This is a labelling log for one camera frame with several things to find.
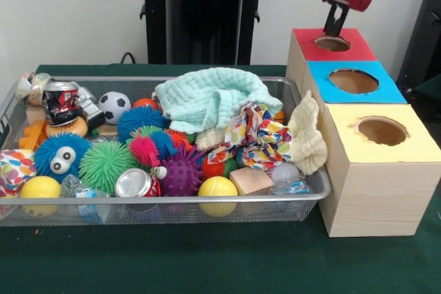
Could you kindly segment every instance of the metal basket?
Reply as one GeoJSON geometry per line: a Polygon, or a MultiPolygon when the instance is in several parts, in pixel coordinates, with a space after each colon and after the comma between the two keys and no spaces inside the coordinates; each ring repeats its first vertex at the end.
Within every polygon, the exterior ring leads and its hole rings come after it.
{"type": "MultiPolygon", "coordinates": [[[[150,96],[166,79],[160,77],[56,77],[58,81],[76,81],[96,96],[109,91],[126,94],[132,102],[150,96]]],[[[262,81],[269,93],[283,102],[283,110],[291,114],[300,97],[296,86],[285,78],[265,77],[262,81]]],[[[14,98],[15,86],[0,106],[3,133],[2,149],[18,148],[18,141],[28,125],[25,106],[14,98]]],[[[250,197],[173,197],[173,198],[58,198],[0,199],[0,226],[56,226],[87,224],[147,224],[199,222],[273,222],[302,221],[318,200],[331,189],[324,168],[307,176],[311,194],[250,197]],[[236,207],[226,217],[211,217],[201,205],[222,211],[236,207]]]]}

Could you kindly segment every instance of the box stack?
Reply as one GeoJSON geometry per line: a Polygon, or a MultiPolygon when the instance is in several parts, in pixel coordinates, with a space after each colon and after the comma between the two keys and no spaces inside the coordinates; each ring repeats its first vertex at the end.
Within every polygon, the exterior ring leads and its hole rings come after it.
{"type": "Polygon", "coordinates": [[[413,235],[441,176],[441,151],[355,29],[295,29],[287,78],[320,106],[331,237],[413,235]]]}

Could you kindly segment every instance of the green table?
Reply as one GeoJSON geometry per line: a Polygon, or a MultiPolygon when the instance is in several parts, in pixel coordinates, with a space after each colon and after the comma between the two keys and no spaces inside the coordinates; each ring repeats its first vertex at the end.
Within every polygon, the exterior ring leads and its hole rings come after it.
{"type": "MultiPolygon", "coordinates": [[[[176,76],[202,67],[39,71],[176,76]]],[[[436,193],[410,238],[330,239],[318,208],[294,223],[2,228],[0,293],[441,293],[440,214],[436,193]]]]}

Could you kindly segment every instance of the orange toy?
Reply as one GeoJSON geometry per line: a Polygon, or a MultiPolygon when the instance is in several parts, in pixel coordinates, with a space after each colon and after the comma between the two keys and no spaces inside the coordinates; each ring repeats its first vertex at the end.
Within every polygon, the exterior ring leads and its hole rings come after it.
{"type": "Polygon", "coordinates": [[[78,117],[76,121],[69,123],[67,125],[62,125],[60,127],[46,127],[46,135],[56,136],[59,132],[72,132],[73,134],[78,134],[81,137],[84,137],[88,132],[88,125],[82,117],[78,117]]]}
{"type": "Polygon", "coordinates": [[[285,123],[285,113],[283,112],[283,109],[280,110],[276,115],[274,115],[273,121],[279,122],[280,124],[285,123]]]}
{"type": "Polygon", "coordinates": [[[142,107],[142,106],[152,106],[152,109],[159,109],[158,104],[149,98],[139,99],[137,102],[133,104],[132,108],[142,107]]]}
{"type": "Polygon", "coordinates": [[[174,131],[172,129],[164,130],[165,133],[172,137],[172,143],[174,148],[178,148],[179,145],[184,144],[187,151],[191,151],[193,146],[188,142],[187,136],[183,132],[174,131]]]}
{"type": "Polygon", "coordinates": [[[22,149],[31,149],[36,151],[43,141],[46,140],[45,120],[38,120],[34,125],[25,128],[25,135],[19,141],[19,147],[22,149]]]}

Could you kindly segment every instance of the cream knit cloth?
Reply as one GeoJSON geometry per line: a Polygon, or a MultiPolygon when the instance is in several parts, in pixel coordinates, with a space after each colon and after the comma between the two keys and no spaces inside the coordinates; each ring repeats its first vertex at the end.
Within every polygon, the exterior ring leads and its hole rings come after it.
{"type": "Polygon", "coordinates": [[[293,136],[292,162],[305,175],[311,175],[324,165],[328,157],[326,143],[317,130],[319,107],[308,91],[302,102],[294,109],[288,128],[293,136]]]}

